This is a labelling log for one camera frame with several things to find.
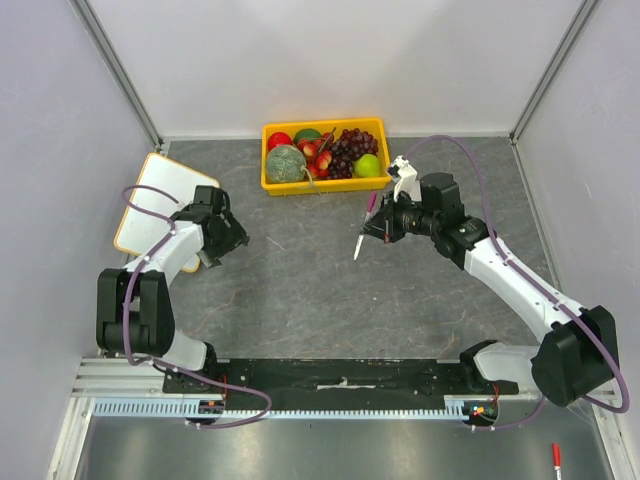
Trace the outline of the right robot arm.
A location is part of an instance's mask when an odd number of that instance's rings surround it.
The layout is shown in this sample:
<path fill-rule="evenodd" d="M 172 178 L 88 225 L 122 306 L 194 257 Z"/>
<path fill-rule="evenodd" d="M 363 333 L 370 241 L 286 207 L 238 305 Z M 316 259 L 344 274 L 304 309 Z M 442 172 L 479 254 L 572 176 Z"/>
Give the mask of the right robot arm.
<path fill-rule="evenodd" d="M 489 340 L 458 368 L 467 392 L 483 392 L 493 381 L 535 388 L 565 407 L 613 380 L 619 363 L 612 315 L 583 307 L 527 267 L 482 219 L 466 214 L 452 175 L 419 177 L 408 166 L 392 166 L 395 182 L 361 232 L 386 243 L 408 234 L 427 236 L 437 252 L 481 281 L 524 321 L 539 344 L 509 346 Z"/>

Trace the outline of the yellow framed whiteboard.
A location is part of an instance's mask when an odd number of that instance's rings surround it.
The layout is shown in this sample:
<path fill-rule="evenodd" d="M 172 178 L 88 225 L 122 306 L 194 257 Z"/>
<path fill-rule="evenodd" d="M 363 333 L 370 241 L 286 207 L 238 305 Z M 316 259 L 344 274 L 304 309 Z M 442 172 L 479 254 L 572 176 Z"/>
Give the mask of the yellow framed whiteboard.
<path fill-rule="evenodd" d="M 148 189 L 135 189 L 124 197 L 137 207 L 170 217 L 192 202 L 199 185 L 219 187 L 220 183 L 193 168 L 157 153 L 150 153 L 143 163 L 136 185 L 157 188 L 176 199 L 176 202 Z M 168 231 L 165 221 L 146 215 L 128 204 L 116 231 L 114 247 L 138 256 L 150 249 Z"/>

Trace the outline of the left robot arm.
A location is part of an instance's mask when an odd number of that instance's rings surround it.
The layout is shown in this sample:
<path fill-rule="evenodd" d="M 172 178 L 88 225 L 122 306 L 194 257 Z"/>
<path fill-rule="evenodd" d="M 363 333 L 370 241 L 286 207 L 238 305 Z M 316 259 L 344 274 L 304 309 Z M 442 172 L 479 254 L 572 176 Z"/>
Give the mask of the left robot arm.
<path fill-rule="evenodd" d="M 178 202 L 149 185 L 132 185 L 123 191 L 128 207 L 164 221 L 167 230 L 122 268 L 100 273 L 98 347 L 123 354 L 134 366 L 150 363 L 182 374 L 196 392 L 211 392 L 220 378 L 215 349 L 177 330 L 169 287 L 191 257 L 199 257 L 207 268 L 219 266 L 223 256 L 246 246 L 250 237 L 232 214 L 228 193 L 219 187 L 196 186 L 192 202 L 171 215 L 134 204 L 129 195 L 133 190 L 148 190 Z"/>

